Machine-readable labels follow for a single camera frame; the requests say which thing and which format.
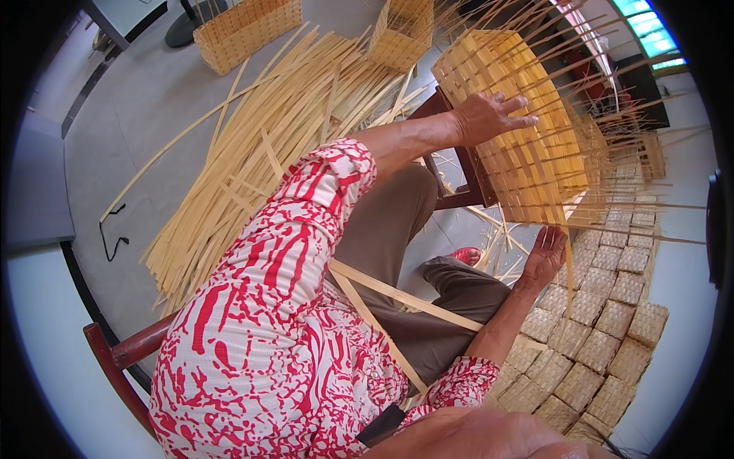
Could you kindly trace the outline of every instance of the pile of bamboo strips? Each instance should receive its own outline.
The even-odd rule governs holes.
[[[354,131],[401,81],[395,106],[379,123],[394,119],[424,89],[404,96],[410,75],[363,59],[367,31],[354,40],[333,32],[317,40],[316,29],[280,50],[217,134],[239,76],[222,104],[199,178],[141,259],[156,278],[156,305],[165,301],[162,317],[183,307],[206,281],[284,169]]]

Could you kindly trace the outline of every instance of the hand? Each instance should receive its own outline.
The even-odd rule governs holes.
[[[566,239],[568,236],[558,226],[541,228],[517,284],[539,294],[566,259]]]
[[[487,95],[479,91],[451,110],[456,122],[457,145],[473,147],[499,134],[538,124],[537,116],[508,117],[528,104],[523,96],[505,102],[502,92]]]

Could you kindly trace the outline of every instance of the person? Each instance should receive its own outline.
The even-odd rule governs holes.
[[[357,437],[416,390],[328,264],[334,258],[395,286],[405,248],[430,218],[437,194],[433,176],[411,162],[533,126],[535,117],[509,116],[526,104],[501,93],[473,94],[450,112],[334,140],[291,166],[167,331],[149,411],[166,455],[349,457],[376,443]],[[390,298],[355,284],[430,385],[424,401],[400,416],[404,431],[375,446],[380,457],[397,457],[391,445],[404,447],[411,438],[433,444],[443,438],[436,432],[456,430],[452,422],[499,422],[501,416],[476,407],[560,268],[565,240],[560,228],[542,228],[512,289],[469,265],[474,250],[421,266],[440,294],[434,304],[486,324],[478,333],[399,311]],[[548,429],[531,435],[522,451],[558,443]],[[479,434],[475,426],[451,438],[469,432]],[[517,435],[512,440],[522,443]]]

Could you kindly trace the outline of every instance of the wall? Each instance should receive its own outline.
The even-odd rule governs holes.
[[[61,247],[46,245],[17,255],[8,260],[7,273],[32,373],[83,456],[162,458],[161,447],[118,397],[92,354],[81,331],[92,319]],[[148,395],[127,376],[147,401]]]
[[[671,95],[692,93],[665,101],[670,128],[707,126],[708,117],[690,73],[658,80]],[[708,175],[716,167],[711,131],[687,140],[690,132],[661,135],[666,178],[672,184],[657,187],[668,203],[705,206]],[[661,216],[664,236],[705,240],[705,211],[667,209]],[[703,245],[662,242],[650,284],[653,303],[666,306],[670,317],[653,360],[637,388],[635,400],[617,425],[611,440],[618,445],[649,452],[660,441],[691,390],[711,337],[716,290],[708,282]]]
[[[147,4],[140,0],[91,1],[122,36],[130,33],[145,16],[163,3],[162,0],[152,0]]]
[[[611,0],[589,0],[581,7],[581,14],[583,14],[587,20],[601,15],[606,15],[601,19],[591,21],[590,24],[592,27],[613,21],[614,19],[619,18],[619,14],[617,14],[617,10],[611,6],[609,3],[610,1]],[[607,34],[606,39],[608,40],[610,49],[619,46],[618,49],[613,49],[609,52],[609,56],[614,60],[620,60],[642,53],[642,50],[635,41],[635,36],[632,35],[632,31],[624,20],[616,22],[610,26],[603,27],[598,30],[598,33],[602,35]]]

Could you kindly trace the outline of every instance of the grey tile floor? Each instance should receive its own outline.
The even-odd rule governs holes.
[[[373,3],[304,0],[303,18],[320,25],[322,33],[334,30],[345,37],[357,37],[377,20],[382,5]],[[130,240],[130,245],[120,245],[112,262],[105,257],[99,218],[149,158],[225,99],[236,76],[235,71],[216,75],[201,60],[196,46],[177,50],[165,46],[165,32],[181,11],[180,7],[171,7],[115,60],[66,136],[67,186],[76,230],[74,253],[100,310],[121,339],[159,318],[160,312],[151,310],[157,297],[155,281],[138,260],[200,173],[216,117],[201,123],[168,150],[121,200],[126,207],[105,220],[103,231],[110,253],[118,237]],[[292,33],[252,56],[240,88],[254,81]],[[429,68],[439,55],[435,46],[419,62],[418,78],[411,81],[409,91],[434,81]],[[432,92],[426,91],[422,98]],[[441,154],[458,164],[455,155]],[[462,183],[462,174],[453,164],[445,163],[440,169],[453,187]],[[436,212],[408,247],[399,287],[433,299],[436,293],[415,274],[415,268],[459,247],[479,246],[489,227],[463,209]],[[533,227],[513,231],[527,247],[536,233]],[[512,266],[518,256],[517,248],[503,253],[499,271]],[[153,365],[154,357],[142,362],[146,372],[151,372]]]

